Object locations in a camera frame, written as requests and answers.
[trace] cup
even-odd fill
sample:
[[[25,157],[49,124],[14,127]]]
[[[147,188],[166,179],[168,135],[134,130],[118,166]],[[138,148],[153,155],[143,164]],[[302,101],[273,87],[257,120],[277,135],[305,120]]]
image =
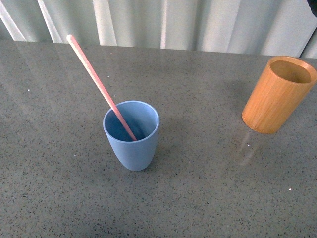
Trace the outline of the cup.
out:
[[[260,133],[277,132],[316,81],[316,70],[306,62],[272,57],[242,112],[244,123]]]
[[[126,101],[116,105],[137,141],[133,141],[110,109],[104,117],[104,130],[110,145],[129,170],[140,171],[152,161],[159,135],[159,114],[151,105],[140,101]]]

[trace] blue cup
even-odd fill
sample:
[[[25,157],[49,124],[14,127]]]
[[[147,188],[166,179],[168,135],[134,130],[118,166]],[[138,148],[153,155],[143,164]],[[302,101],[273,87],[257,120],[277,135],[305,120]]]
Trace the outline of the blue cup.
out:
[[[131,139],[112,109],[104,118],[107,138],[124,167],[143,170],[151,163],[158,144],[159,114],[154,107],[140,101],[122,102],[117,107],[137,141]]]

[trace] speckled surface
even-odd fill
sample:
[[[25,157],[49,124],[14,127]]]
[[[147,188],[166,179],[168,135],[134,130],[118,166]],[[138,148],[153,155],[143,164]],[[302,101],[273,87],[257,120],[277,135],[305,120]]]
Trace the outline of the speckled surface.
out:
[[[241,112],[267,56],[83,50],[116,103],[157,109],[155,157],[120,164],[69,45],[0,41],[0,237],[317,237],[316,86],[262,135]]]

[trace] wooden cup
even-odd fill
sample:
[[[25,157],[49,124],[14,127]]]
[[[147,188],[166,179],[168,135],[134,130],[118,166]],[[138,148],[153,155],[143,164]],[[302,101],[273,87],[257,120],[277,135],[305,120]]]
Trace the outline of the wooden cup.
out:
[[[272,57],[242,112],[244,123],[260,133],[277,132],[316,82],[317,72],[306,62]]]

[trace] pink straw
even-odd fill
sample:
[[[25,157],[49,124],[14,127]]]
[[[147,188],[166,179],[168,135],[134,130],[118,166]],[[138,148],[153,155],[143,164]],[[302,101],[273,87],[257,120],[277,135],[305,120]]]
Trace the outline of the pink straw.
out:
[[[133,141],[137,141],[137,138],[135,138],[135,136],[132,133],[130,127],[127,124],[127,122],[124,120],[124,118],[121,115],[120,111],[118,110],[117,106],[114,104],[111,96],[109,95],[109,93],[107,92],[105,87],[103,86],[103,83],[100,81],[98,75],[96,74],[96,72],[94,71],[93,67],[89,63],[87,57],[85,56],[84,52],[80,48],[80,46],[79,46],[78,42],[76,41],[75,37],[73,35],[67,35],[66,38],[67,38],[68,42],[70,43],[70,45],[72,46],[74,52],[76,53],[76,55],[80,59],[81,63],[83,64],[83,66],[88,71],[89,75],[91,76],[91,78],[93,79],[93,81],[95,82],[97,87],[99,88],[100,92],[103,94],[104,98],[106,99],[106,101],[110,105],[111,109],[114,111],[114,113],[118,117],[119,121],[124,126],[124,128],[126,129],[128,134],[130,135],[130,137],[132,138],[132,140]]]

